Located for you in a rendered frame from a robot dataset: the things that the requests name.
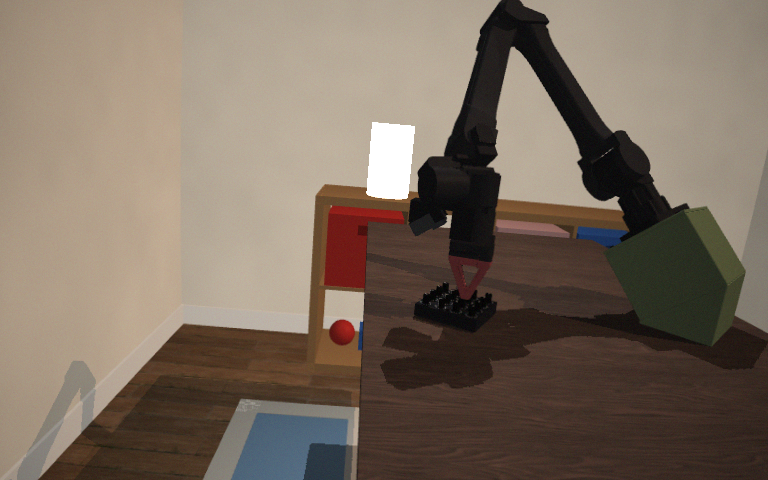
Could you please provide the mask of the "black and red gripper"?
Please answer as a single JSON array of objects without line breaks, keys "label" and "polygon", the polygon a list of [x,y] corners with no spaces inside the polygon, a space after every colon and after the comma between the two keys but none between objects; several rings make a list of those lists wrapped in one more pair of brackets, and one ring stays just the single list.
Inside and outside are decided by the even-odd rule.
[{"label": "black and red gripper", "polygon": [[[460,298],[466,300],[471,298],[490,268],[495,247],[493,230],[496,208],[486,207],[485,213],[481,213],[481,207],[475,206],[473,209],[477,211],[472,242],[451,239],[448,255]],[[462,265],[479,268],[469,286],[466,286]]]}]

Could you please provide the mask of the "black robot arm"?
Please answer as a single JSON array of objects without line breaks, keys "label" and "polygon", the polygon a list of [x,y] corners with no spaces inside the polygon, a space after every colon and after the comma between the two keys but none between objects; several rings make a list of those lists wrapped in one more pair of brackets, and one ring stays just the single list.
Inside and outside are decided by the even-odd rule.
[{"label": "black robot arm", "polygon": [[417,172],[419,198],[410,201],[408,219],[415,237],[446,224],[447,210],[452,211],[449,239],[472,242],[473,207],[481,207],[481,213],[497,208],[501,175],[487,166],[498,156],[496,113],[511,47],[529,62],[570,129],[582,157],[577,164],[586,190],[600,201],[619,197],[630,231],[621,242],[690,209],[687,203],[671,208],[652,183],[644,151],[626,131],[613,133],[605,125],[554,46],[549,22],[520,0],[501,0],[481,27],[478,54],[444,156],[429,157]]}]

